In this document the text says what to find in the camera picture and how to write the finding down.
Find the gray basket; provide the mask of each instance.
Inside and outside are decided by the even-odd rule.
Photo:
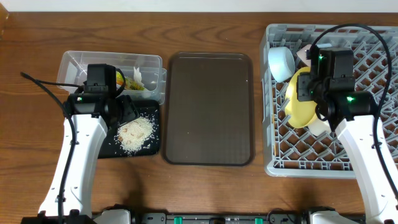
[[[305,65],[296,52],[311,44],[332,25],[271,24],[260,44],[264,119],[264,165],[267,174],[279,177],[353,179],[351,163],[334,133],[312,135],[307,127],[294,129],[284,114],[288,83],[277,83],[268,69],[271,47],[288,47],[296,69]],[[398,27],[373,27],[384,37],[392,57],[392,80],[382,109],[384,135],[398,165]],[[370,91],[379,102],[387,74],[386,54],[377,38],[359,27],[346,27],[324,36],[319,44],[351,47],[354,50],[356,90]]]

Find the transparent bin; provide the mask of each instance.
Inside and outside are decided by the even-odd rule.
[[[113,65],[131,78],[134,67],[139,68],[141,82],[148,91],[124,90],[122,94],[130,95],[133,100],[157,100],[160,105],[164,103],[167,71],[162,68],[162,58],[157,55],[67,51],[62,57],[57,82],[82,85],[87,80],[87,65],[91,63]],[[69,86],[60,88],[69,93],[76,90]]]
[[[295,129],[284,113],[288,82],[277,83],[268,67],[268,51],[285,46],[295,59],[296,71],[304,66],[297,51],[311,44],[333,25],[271,24],[260,43],[263,92],[262,121],[264,168],[277,177],[354,179],[351,163],[335,133],[314,136],[307,127]],[[392,59],[392,79],[381,110],[384,136],[398,166],[398,27],[373,27],[386,40]],[[354,52],[356,90],[370,91],[379,103],[386,82],[386,53],[377,38],[359,27],[344,27],[325,35],[319,44],[350,47]]]

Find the yellow plate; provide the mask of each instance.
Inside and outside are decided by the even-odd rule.
[[[285,114],[291,115],[288,122],[293,128],[306,127],[317,118],[315,114],[315,107],[317,104],[314,101],[299,102],[297,99],[297,77],[300,73],[309,72],[310,70],[310,67],[304,67],[298,70],[290,80],[286,90],[285,98],[289,98],[290,101],[285,107]]]

